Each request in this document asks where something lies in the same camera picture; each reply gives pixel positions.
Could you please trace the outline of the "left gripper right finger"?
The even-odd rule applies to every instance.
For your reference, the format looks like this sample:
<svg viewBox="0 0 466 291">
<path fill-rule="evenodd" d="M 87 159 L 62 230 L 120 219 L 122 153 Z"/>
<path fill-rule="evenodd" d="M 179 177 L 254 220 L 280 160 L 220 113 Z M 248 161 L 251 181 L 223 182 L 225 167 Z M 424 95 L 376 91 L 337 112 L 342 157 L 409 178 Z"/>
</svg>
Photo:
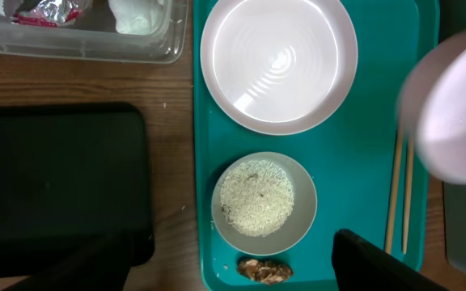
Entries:
<svg viewBox="0 0 466 291">
<path fill-rule="evenodd" d="M 334 235 L 332 266 L 340 291 L 446 291 L 348 229 Z"/>
</svg>

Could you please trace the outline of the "white napkin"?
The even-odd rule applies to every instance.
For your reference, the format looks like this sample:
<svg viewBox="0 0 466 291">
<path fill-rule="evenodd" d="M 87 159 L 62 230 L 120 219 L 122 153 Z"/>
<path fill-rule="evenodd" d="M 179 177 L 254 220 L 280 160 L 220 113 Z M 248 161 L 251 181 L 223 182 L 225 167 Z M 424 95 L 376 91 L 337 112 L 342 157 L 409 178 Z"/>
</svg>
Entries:
<svg viewBox="0 0 466 291">
<path fill-rule="evenodd" d="M 147 36 L 163 22 L 164 0 L 108 0 L 120 34 Z"/>
</svg>

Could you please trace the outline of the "red foil wrapper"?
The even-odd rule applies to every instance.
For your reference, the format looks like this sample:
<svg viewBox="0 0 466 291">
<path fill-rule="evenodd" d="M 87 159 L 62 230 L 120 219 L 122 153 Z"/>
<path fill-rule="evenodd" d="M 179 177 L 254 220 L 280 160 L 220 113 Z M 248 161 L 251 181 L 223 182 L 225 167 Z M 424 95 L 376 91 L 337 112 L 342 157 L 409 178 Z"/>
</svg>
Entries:
<svg viewBox="0 0 466 291">
<path fill-rule="evenodd" d="M 23 0 L 11 20 L 20 25 L 62 27 L 75 23 L 91 5 L 92 0 Z"/>
</svg>

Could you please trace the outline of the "grey bowl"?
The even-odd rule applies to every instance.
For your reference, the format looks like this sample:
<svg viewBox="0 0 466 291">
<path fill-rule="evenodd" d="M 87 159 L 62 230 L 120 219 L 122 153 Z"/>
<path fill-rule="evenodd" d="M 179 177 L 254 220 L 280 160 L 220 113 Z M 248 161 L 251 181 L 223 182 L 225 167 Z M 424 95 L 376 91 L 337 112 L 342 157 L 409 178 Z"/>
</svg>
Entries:
<svg viewBox="0 0 466 291">
<path fill-rule="evenodd" d="M 268 160 L 279 165 L 289 176 L 294 188 L 294 208 L 283 226 L 264 237 L 250 237 L 238 232 L 226 220 L 220 204 L 219 192 L 227 172 L 242 162 Z M 311 229 L 317 212 L 316 187 L 305 168 L 294 159 L 274 152 L 258 152 L 233 162 L 218 178 L 214 187 L 211 212 L 215 229 L 236 250 L 256 256 L 269 256 L 289 250 Z"/>
</svg>

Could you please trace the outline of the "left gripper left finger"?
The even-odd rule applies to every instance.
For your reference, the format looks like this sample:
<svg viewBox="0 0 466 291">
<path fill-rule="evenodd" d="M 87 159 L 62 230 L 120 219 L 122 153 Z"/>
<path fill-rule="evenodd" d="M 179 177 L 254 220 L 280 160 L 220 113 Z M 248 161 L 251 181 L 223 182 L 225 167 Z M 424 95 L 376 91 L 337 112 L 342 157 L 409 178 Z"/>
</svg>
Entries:
<svg viewBox="0 0 466 291">
<path fill-rule="evenodd" d="M 121 291 L 132 261 L 131 236 L 108 234 L 4 291 Z"/>
</svg>

